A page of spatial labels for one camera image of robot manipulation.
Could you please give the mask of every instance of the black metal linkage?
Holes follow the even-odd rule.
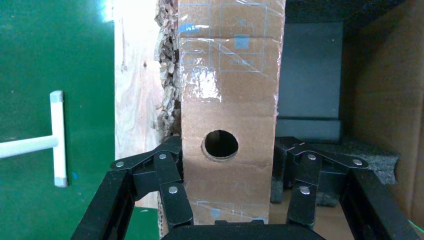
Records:
[[[316,232],[287,224],[219,224],[181,226],[162,240],[325,240]]]
[[[127,171],[108,171],[72,240],[124,239],[134,208],[133,176]]]
[[[351,169],[340,204],[356,240],[418,240],[400,207],[371,170]]]
[[[299,224],[310,229],[314,227],[322,160],[320,155],[313,152],[301,155],[288,205],[287,224]]]

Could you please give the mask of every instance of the cardboard wall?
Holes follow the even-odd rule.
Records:
[[[424,1],[408,0],[348,39],[343,65],[345,129],[400,154],[389,189],[424,226]]]
[[[178,1],[184,186],[195,224],[268,219],[284,3]],[[216,131],[236,139],[235,152],[208,150],[208,140],[229,147]]]

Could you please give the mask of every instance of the blue marker mark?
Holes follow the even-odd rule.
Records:
[[[236,34],[234,41],[235,49],[249,49],[249,35],[248,34]]]
[[[219,208],[211,208],[210,209],[210,216],[214,219],[214,220],[216,220],[216,219],[218,219],[219,217],[221,217],[221,209],[219,209]]]
[[[186,23],[183,24],[181,26],[179,26],[178,31],[180,33],[185,33],[185,34],[196,34],[200,32],[200,27],[192,24],[192,23]]]

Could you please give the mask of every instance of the metal rivet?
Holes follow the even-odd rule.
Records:
[[[170,186],[168,192],[170,194],[176,194],[178,192],[178,188],[176,186]]]
[[[359,160],[359,159],[354,159],[353,160],[353,163],[356,164],[356,165],[358,165],[358,166],[361,166],[362,165],[362,161]]]
[[[317,157],[316,157],[314,154],[308,154],[308,155],[307,155],[307,158],[308,158],[308,159],[310,159],[310,160],[315,160],[315,159],[317,159]]]
[[[302,194],[305,194],[305,195],[309,195],[311,193],[311,191],[309,190],[309,187],[307,187],[307,186],[301,186],[300,187],[300,192]]]

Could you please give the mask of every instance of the wooden plank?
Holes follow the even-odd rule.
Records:
[[[115,18],[115,159],[154,149],[162,139],[157,129],[164,89],[160,64],[154,61],[160,27],[155,0],[119,0]],[[136,203],[158,208],[157,193]]]

